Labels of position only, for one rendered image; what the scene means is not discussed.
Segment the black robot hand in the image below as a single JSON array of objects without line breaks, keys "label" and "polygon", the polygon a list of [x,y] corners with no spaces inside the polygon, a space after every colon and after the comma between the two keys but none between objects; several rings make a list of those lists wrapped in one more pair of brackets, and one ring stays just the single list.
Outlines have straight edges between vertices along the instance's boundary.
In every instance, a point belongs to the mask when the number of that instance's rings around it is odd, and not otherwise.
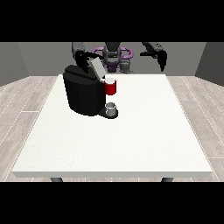
[{"label": "black robot hand", "polygon": [[161,51],[149,51],[149,52],[141,52],[141,56],[151,56],[153,59],[157,59],[157,63],[160,66],[161,71],[165,70],[166,61],[167,61],[167,52],[164,50]]},{"label": "black robot hand", "polygon": [[95,59],[98,55],[92,52],[77,51],[75,53],[75,61],[78,67],[82,68],[85,73],[88,73],[89,59]]}]

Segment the pale grey machine lid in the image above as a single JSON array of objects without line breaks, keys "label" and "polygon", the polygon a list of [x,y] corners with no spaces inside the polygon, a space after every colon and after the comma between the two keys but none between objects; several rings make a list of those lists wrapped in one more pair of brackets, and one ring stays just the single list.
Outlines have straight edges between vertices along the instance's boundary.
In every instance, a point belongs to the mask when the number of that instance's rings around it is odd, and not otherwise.
[{"label": "pale grey machine lid", "polygon": [[105,76],[105,74],[107,73],[106,70],[104,69],[103,65],[102,65],[101,60],[99,58],[92,59],[90,61],[90,64],[91,64],[92,68],[94,69],[97,78],[99,80],[101,80]]}]

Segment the black coffee machine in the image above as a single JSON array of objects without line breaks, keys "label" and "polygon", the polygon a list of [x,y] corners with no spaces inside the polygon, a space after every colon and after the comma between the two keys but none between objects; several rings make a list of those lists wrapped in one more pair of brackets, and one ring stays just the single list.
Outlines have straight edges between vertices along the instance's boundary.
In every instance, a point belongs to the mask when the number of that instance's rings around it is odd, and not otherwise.
[{"label": "black coffee machine", "polygon": [[106,77],[103,77],[99,80],[92,67],[85,73],[78,66],[68,66],[63,73],[63,80],[70,109],[83,116],[117,118],[117,109],[115,115],[106,115],[105,79]]}]

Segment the red pod holder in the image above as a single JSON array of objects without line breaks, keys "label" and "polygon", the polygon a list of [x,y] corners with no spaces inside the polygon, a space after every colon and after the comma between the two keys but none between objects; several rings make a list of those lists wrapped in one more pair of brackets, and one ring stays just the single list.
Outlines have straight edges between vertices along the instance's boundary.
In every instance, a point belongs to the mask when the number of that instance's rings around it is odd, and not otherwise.
[{"label": "red pod holder", "polygon": [[116,80],[114,78],[106,78],[104,87],[106,95],[114,95],[116,93]]}]

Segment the small grey cup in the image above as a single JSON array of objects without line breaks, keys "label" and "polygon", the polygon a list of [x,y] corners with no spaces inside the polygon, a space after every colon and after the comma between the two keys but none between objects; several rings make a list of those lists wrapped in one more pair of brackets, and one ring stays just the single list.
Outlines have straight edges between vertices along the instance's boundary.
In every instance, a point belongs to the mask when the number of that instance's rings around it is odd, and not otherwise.
[{"label": "small grey cup", "polygon": [[116,105],[113,102],[108,102],[105,105],[105,109],[107,116],[114,116],[116,114]]}]

